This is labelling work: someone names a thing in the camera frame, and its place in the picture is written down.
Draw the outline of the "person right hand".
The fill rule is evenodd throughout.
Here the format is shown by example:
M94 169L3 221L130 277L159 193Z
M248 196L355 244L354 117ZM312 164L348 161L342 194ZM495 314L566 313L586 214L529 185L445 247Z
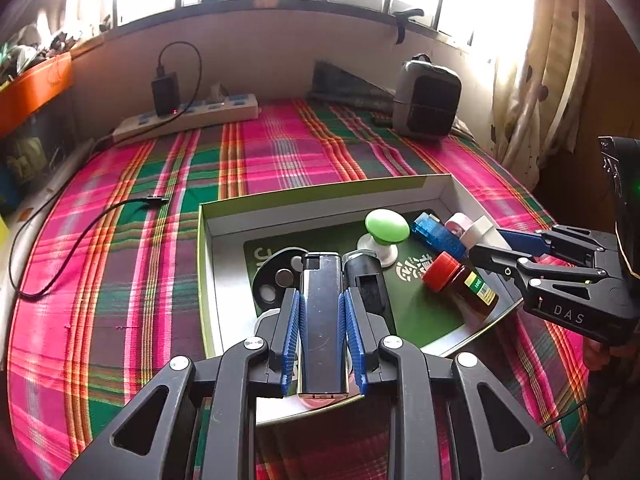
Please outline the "person right hand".
M602 370L612 358L631 359L638 353L638 339L631 339L620 347L609 347L595 340L582 340L582 362L590 372Z

